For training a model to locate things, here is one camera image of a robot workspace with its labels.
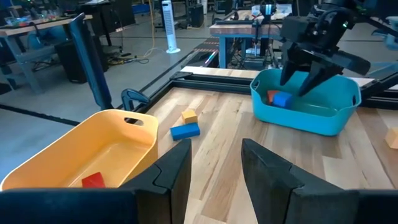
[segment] white tower fan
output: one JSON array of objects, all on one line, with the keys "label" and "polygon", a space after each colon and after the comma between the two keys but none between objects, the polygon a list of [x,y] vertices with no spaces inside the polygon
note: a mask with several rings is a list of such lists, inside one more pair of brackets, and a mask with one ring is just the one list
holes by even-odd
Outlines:
[{"label": "white tower fan", "polygon": [[164,28],[166,30],[167,45],[169,48],[166,50],[168,54],[174,54],[180,51],[177,48],[177,41],[175,40],[175,29],[174,29],[174,16],[173,7],[170,0],[162,1],[163,17],[164,17]]}]

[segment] concrete floor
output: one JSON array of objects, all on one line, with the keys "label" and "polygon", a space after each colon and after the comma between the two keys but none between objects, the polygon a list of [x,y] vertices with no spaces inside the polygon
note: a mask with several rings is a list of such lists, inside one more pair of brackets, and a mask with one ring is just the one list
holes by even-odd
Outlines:
[{"label": "concrete floor", "polygon": [[[138,16],[137,25],[131,26],[122,33],[113,33],[114,45],[120,45],[123,40],[125,52],[132,55],[143,55],[152,47],[150,19],[148,16]],[[162,72],[175,66],[164,75],[154,86],[144,93],[151,91],[165,83],[167,79],[179,71],[178,63],[198,44],[207,39],[210,34],[208,24],[200,29],[176,30],[177,45],[181,52],[169,55],[164,52],[167,48],[165,32],[158,29],[155,33],[155,47],[148,57],[149,63],[129,63],[111,67],[106,73],[106,80],[113,98],[113,105],[121,104],[120,93],[125,88],[140,90],[146,84],[158,77]],[[364,57],[372,62],[393,61],[397,53],[384,48],[380,38],[372,37],[374,30],[366,24],[358,24],[354,30],[349,30],[339,43],[343,50]],[[65,78],[62,67],[55,67],[37,73],[40,84],[45,93],[35,95],[27,85],[17,91],[0,95],[0,104],[14,106],[25,110],[49,114],[74,121],[83,121],[93,113],[99,111],[95,104],[88,84],[72,84]],[[21,162],[39,152],[45,146],[65,134],[72,126],[47,121],[32,116],[0,110],[0,179]]]}]

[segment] yellow block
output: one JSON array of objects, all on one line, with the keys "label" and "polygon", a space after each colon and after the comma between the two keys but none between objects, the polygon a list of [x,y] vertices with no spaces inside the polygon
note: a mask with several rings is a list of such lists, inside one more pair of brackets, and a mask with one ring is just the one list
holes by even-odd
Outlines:
[{"label": "yellow block", "polygon": [[182,116],[182,122],[184,124],[191,124],[198,122],[198,116],[197,114],[195,114],[193,110],[186,110],[181,113],[181,116]]},{"label": "yellow block", "polygon": [[398,128],[390,128],[386,135],[386,142],[392,149],[398,149]]}]

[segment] toy block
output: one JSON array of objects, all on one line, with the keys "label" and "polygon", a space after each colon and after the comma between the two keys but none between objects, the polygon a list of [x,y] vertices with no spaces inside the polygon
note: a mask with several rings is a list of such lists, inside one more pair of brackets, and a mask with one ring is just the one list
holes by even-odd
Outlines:
[{"label": "toy block", "polygon": [[180,140],[200,135],[198,123],[184,124],[170,128],[173,140]]},{"label": "toy block", "polygon": [[386,142],[392,149],[398,149],[398,128],[390,128],[386,135]]},{"label": "toy block", "polygon": [[104,179],[100,172],[96,172],[93,175],[89,175],[81,180],[82,186],[85,187],[92,187],[92,188],[100,188],[105,187]]},{"label": "toy block", "polygon": [[186,110],[181,113],[183,124],[191,124],[198,122],[198,116],[193,110]]},{"label": "toy block", "polygon": [[285,92],[278,92],[274,95],[274,99],[272,100],[272,104],[274,106],[280,106],[282,108],[290,108],[293,102],[293,95]]},{"label": "toy block", "polygon": [[279,91],[278,90],[268,90],[267,91],[267,95],[268,95],[268,103],[271,105],[272,104],[272,101],[274,101],[274,95],[276,94],[276,93],[278,93]]}]

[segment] wooden table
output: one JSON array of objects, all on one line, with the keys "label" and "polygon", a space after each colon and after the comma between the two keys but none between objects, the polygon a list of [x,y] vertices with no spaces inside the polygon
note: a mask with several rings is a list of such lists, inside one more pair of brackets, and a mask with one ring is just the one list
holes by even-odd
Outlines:
[{"label": "wooden table", "polygon": [[[239,20],[244,20],[246,16],[249,16],[252,19],[250,10],[240,10],[238,11]],[[220,39],[219,44],[219,61],[220,68],[226,68],[226,39],[227,38],[255,38],[256,37],[256,29],[252,27],[252,25],[212,25],[210,28],[210,34],[212,36],[218,37]],[[279,37],[279,28],[275,25],[263,25],[259,29],[259,38],[272,38],[272,39],[280,39]]]},{"label": "wooden table", "polygon": [[[92,19],[92,15],[86,15],[85,20],[87,20],[88,28],[92,32],[92,27],[90,23],[90,19]],[[46,28],[51,28],[55,26],[67,26],[73,19],[63,19],[59,21],[53,21],[53,22],[47,22],[45,24],[39,24],[37,25],[37,28],[40,29],[46,29]],[[36,23],[43,22],[42,20],[36,20]],[[10,87],[12,89],[15,89],[15,80],[19,78],[25,79],[31,89],[35,93],[42,93],[43,89],[41,89],[37,79],[34,77],[34,74],[32,72],[31,64],[29,62],[34,61],[34,60],[40,60],[40,58],[43,58],[48,55],[53,55],[55,54],[55,49],[53,45],[50,46],[45,46],[42,49],[38,50],[28,50],[27,52],[22,52],[21,48],[17,44],[17,38],[22,35],[26,34],[28,32],[35,31],[35,27],[33,26],[27,26],[27,27],[21,27],[17,29],[0,29],[0,38],[3,38],[8,47],[10,48],[13,56],[15,57],[16,62],[19,64],[21,67],[21,70],[23,72],[23,76],[21,77],[20,75],[17,74],[12,74],[11,69],[9,69],[7,66],[2,67],[2,73],[6,77],[7,81],[10,84]]]},{"label": "wooden table", "polygon": [[[182,71],[247,78],[258,73],[200,67]],[[360,85],[371,81],[354,79]],[[182,124],[181,112],[187,108],[198,114],[201,135],[192,138],[185,223],[257,223],[243,179],[242,138],[344,189],[398,187],[398,150],[384,142],[387,129],[398,126],[396,111],[358,108],[339,136],[325,137],[257,120],[247,95],[174,88],[148,111],[159,120],[159,156],[176,144],[169,129]]]}]

